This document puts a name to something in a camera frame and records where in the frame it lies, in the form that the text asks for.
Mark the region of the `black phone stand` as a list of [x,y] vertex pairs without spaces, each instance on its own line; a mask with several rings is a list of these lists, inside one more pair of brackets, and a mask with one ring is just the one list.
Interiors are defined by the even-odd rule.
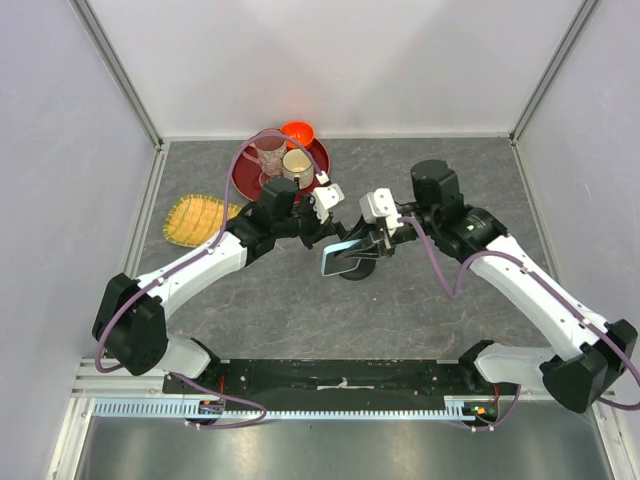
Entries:
[[[340,239],[342,241],[344,240],[344,237],[346,236],[347,232],[349,230],[344,230],[342,232],[342,234],[340,235]],[[345,280],[349,280],[349,281],[361,281],[364,280],[366,278],[368,278],[369,276],[371,276],[374,272],[376,268],[376,261],[373,259],[364,259],[361,260],[358,267],[355,270],[352,270],[350,272],[346,272],[346,273],[341,273],[340,277],[345,279]]]

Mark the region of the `smartphone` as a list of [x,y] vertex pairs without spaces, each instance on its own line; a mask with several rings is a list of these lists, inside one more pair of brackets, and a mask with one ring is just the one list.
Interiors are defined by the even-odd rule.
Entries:
[[346,240],[326,246],[322,252],[320,272],[325,277],[349,273],[356,270],[361,263],[350,248],[357,246],[360,239]]

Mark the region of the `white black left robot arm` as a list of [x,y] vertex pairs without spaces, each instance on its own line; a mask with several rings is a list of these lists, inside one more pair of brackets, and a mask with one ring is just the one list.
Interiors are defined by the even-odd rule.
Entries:
[[169,334],[168,319],[214,282],[269,253],[277,240],[299,238],[311,248],[338,234],[331,210],[343,198],[328,179],[302,195],[293,181],[275,178],[201,246],[136,279],[124,273],[111,278],[92,329],[96,369],[108,372],[101,359],[109,353],[134,376],[159,369],[183,375],[198,393],[211,392],[220,378],[215,355],[194,338]]

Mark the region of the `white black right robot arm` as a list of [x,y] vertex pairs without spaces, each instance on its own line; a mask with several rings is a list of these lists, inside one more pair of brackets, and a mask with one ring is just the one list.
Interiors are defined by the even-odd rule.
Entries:
[[487,210],[467,204],[457,174],[443,160],[425,160],[410,171],[414,201],[398,204],[380,188],[360,200],[361,217],[346,238],[323,251],[321,272],[352,280],[366,278],[378,259],[398,245],[421,240],[435,273],[435,253],[456,260],[453,284],[440,282],[446,295],[459,296],[472,272],[503,294],[542,333],[548,347],[509,347],[481,341],[458,368],[467,392],[483,392],[492,383],[542,390],[576,413],[602,401],[624,374],[639,376],[631,356],[638,332],[587,308],[547,275],[507,228]]

